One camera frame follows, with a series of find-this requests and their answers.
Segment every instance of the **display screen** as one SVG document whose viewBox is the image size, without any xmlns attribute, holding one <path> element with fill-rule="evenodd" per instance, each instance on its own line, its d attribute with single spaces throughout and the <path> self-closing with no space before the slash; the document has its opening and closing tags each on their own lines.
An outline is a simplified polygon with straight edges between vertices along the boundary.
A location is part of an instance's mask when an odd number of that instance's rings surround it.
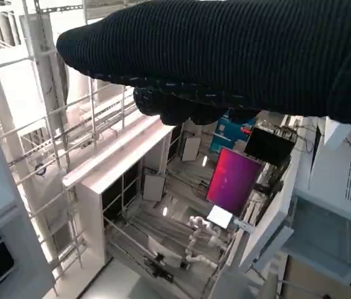
<svg viewBox="0 0 351 299">
<path fill-rule="evenodd" d="M 240 217 L 261 168 L 260 162 L 223 148 L 213 173 L 207 199 Z"/>
<path fill-rule="evenodd" d="M 228 211 L 222 209 L 221 207 L 213 206 L 210 214 L 207 216 L 207 220 L 213 222 L 214 224 L 227 229 L 229 223 L 231 222 L 232 214 Z"/>
<path fill-rule="evenodd" d="M 251 132 L 245 153 L 277 167 L 290 155 L 295 142 L 255 127 Z"/>
</svg>

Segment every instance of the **white screen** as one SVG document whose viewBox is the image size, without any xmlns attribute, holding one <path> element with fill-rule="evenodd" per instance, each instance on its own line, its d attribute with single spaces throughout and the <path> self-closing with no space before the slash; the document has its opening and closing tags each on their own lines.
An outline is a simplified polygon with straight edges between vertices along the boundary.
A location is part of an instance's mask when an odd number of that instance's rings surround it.
<svg viewBox="0 0 351 299">
<path fill-rule="evenodd" d="M 210 214 L 207 216 L 207 220 L 213 222 L 216 225 L 219 225 L 223 229 L 226 229 L 232 219 L 232 214 L 228 211 L 218 207 L 213 206 L 213 209 L 210 211 Z"/>
</svg>

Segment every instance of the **black monitor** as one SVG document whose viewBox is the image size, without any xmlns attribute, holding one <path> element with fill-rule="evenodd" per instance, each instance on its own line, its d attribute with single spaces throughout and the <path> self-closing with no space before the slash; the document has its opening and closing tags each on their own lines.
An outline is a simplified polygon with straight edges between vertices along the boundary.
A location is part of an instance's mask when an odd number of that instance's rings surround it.
<svg viewBox="0 0 351 299">
<path fill-rule="evenodd" d="M 254 127 L 246 145 L 245 153 L 279 167 L 289 158 L 294 144 L 295 142 L 291 140 Z"/>
</svg>

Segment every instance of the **gray floor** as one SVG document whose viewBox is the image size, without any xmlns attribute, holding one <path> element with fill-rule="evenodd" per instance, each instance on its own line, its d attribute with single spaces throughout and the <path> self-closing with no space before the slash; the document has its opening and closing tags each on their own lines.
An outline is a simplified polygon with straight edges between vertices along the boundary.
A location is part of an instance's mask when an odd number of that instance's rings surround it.
<svg viewBox="0 0 351 299">
<path fill-rule="evenodd" d="M 113 260 L 81 299 L 161 299 L 140 276 Z"/>
</svg>

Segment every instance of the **gloved hand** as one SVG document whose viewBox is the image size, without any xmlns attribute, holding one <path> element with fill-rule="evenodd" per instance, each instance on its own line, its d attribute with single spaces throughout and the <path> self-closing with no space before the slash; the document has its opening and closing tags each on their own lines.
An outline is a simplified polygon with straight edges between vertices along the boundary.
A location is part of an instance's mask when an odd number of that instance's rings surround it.
<svg viewBox="0 0 351 299">
<path fill-rule="evenodd" d="M 150 1 L 57 48 L 85 75 L 149 90 L 138 107 L 169 123 L 229 108 L 351 123 L 351 0 Z"/>
</svg>

